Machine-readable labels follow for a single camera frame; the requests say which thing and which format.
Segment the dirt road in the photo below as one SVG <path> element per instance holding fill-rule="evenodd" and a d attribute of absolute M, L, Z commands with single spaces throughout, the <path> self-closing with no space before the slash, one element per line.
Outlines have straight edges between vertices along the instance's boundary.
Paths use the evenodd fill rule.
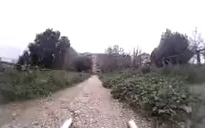
<path fill-rule="evenodd" d="M 70 117 L 75 128 L 127 128 L 130 119 L 139 128 L 151 127 L 112 99 L 97 76 L 46 99 L 0 106 L 0 128 L 59 128 Z"/>

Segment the tree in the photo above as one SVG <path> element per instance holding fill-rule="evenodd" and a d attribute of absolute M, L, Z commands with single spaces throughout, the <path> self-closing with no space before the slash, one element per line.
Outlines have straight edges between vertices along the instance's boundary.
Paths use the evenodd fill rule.
<path fill-rule="evenodd" d="M 151 53 L 151 62 L 158 67 L 167 64 L 186 64 L 194 54 L 188 46 L 187 35 L 166 29 L 161 35 L 159 46 Z"/>
<path fill-rule="evenodd" d="M 24 64 L 27 62 L 32 66 L 62 69 L 65 64 L 65 54 L 67 54 L 69 47 L 70 40 L 68 37 L 60 37 L 59 31 L 46 29 L 43 33 L 36 35 L 34 42 L 29 43 L 28 51 L 20 57 L 18 63 Z"/>
<path fill-rule="evenodd" d="M 193 30 L 192 36 L 189 38 L 189 41 L 190 41 L 189 48 L 194 53 L 197 53 L 198 50 L 205 48 L 205 37 L 203 37 L 202 34 L 198 32 L 197 28 Z M 201 51 L 201 54 L 205 62 L 205 50 Z M 194 56 L 191 62 L 194 63 L 196 59 L 197 57 Z"/>
<path fill-rule="evenodd" d="M 92 60 L 88 56 L 80 56 L 76 59 L 74 65 L 78 72 L 88 71 L 92 67 Z"/>

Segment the low plant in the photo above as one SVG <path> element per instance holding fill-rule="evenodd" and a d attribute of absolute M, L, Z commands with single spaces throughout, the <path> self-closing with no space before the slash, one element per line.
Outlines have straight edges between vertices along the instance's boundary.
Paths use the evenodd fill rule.
<path fill-rule="evenodd" d="M 179 77 L 150 72 L 144 75 L 122 74 L 103 83 L 112 89 L 113 98 L 128 103 L 134 110 L 179 123 L 192 112 L 196 97 Z"/>

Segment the overcast sky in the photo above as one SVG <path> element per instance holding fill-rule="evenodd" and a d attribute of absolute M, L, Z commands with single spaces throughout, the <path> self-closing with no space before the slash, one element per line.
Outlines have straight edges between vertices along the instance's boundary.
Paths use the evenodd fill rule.
<path fill-rule="evenodd" d="M 78 52 L 151 52 L 166 28 L 205 36 L 205 0 L 0 0 L 0 56 L 17 58 L 46 28 L 68 36 Z"/>

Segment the grass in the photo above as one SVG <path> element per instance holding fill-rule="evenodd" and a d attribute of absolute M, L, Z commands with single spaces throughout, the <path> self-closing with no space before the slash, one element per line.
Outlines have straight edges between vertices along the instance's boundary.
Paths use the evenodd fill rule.
<path fill-rule="evenodd" d="M 88 73 L 60 70 L 0 71 L 0 103 L 50 96 L 52 93 L 84 81 Z"/>

